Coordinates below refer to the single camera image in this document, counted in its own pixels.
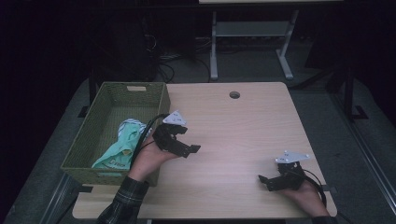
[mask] round hole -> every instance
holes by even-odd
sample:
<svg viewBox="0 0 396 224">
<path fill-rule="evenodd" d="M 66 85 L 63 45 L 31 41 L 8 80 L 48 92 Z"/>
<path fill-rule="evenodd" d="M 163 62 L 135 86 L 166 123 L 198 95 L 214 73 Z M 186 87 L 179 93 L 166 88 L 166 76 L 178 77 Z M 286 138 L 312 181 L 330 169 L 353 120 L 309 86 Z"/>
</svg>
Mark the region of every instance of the round hole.
<svg viewBox="0 0 396 224">
<path fill-rule="evenodd" d="M 230 97 L 233 99 L 238 99 L 240 96 L 241 96 L 241 94 L 239 94 L 239 92 L 237 92 L 237 91 L 230 92 Z"/>
</svg>

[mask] gray floor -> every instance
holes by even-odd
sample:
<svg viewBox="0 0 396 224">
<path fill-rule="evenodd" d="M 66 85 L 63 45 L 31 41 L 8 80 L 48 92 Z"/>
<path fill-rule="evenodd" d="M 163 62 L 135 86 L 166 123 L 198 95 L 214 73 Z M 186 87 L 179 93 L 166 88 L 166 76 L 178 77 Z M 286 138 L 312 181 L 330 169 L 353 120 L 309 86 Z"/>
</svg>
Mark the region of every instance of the gray floor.
<svg viewBox="0 0 396 224">
<path fill-rule="evenodd" d="M 304 68 L 309 43 L 293 42 L 287 54 L 294 80 L 283 77 L 276 59 L 277 45 L 268 44 L 262 50 L 246 50 L 234 54 L 220 54 L 217 82 L 281 81 L 297 85 L 318 72 Z M 197 57 L 209 65 L 209 54 Z M 206 67 L 198 61 L 176 60 L 168 63 L 175 69 L 173 83 L 208 81 Z M 353 223 L 396 223 L 396 216 L 378 185 L 371 164 L 365 159 L 364 149 L 371 149 L 389 183 L 396 184 L 396 131 L 376 106 L 370 92 L 359 81 L 355 82 L 354 103 L 361 105 L 369 119 L 346 120 L 339 101 L 342 93 L 330 95 L 324 90 L 325 77 L 301 91 L 290 91 L 311 146 L 326 181 L 332 187 L 332 196 L 338 211 Z M 163 81 L 158 76 L 156 81 Z M 77 134 L 83 119 L 81 108 L 89 104 L 88 81 L 81 84 L 67 107 L 64 116 L 11 209 L 5 223 L 55 223 L 77 195 L 79 184 L 64 176 L 59 169 L 64 156 Z M 340 215 L 339 223 L 347 223 Z M 93 223 L 76 220 L 69 210 L 60 223 Z M 290 220 L 288 223 L 309 223 Z"/>
</svg>

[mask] plaid sleeve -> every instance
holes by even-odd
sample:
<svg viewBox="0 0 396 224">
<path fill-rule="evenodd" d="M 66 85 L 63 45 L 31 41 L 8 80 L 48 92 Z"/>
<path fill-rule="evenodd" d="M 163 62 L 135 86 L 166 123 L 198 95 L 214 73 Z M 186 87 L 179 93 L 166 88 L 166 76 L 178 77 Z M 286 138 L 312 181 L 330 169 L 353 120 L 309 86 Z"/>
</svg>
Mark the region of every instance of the plaid sleeve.
<svg viewBox="0 0 396 224">
<path fill-rule="evenodd" d="M 113 203 L 102 212 L 96 223 L 136 223 L 140 205 L 148 189 L 149 184 L 126 176 L 114 197 Z"/>
</svg>

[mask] human hand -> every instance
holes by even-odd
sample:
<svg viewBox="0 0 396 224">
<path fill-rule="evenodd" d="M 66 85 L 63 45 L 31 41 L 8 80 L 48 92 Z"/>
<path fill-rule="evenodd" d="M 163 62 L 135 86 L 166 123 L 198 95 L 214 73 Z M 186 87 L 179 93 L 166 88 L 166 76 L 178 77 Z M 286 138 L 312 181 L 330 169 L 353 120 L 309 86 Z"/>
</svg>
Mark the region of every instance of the human hand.
<svg viewBox="0 0 396 224">
<path fill-rule="evenodd" d="M 330 214 L 318 195 L 318 190 L 307 180 L 299 189 L 282 189 L 279 193 L 297 203 L 311 217 L 328 217 Z"/>
<path fill-rule="evenodd" d="M 169 160 L 178 158 L 177 155 L 160 150 L 155 144 L 151 135 L 142 144 L 142 150 L 136 157 L 128 176 L 137 181 L 144 181 L 146 177 L 160 168 L 160 166 Z"/>
</svg>

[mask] mint green cloth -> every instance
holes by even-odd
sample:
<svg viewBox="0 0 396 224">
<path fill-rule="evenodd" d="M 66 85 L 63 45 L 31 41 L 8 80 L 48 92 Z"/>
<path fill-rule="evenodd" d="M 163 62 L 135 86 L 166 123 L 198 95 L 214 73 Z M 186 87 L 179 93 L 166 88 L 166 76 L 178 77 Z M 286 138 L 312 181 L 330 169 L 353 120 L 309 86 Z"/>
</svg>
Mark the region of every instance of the mint green cloth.
<svg viewBox="0 0 396 224">
<path fill-rule="evenodd" d="M 93 164 L 92 168 L 129 170 L 134 149 L 140 138 L 141 123 L 123 122 L 121 125 L 118 141 Z"/>
</svg>

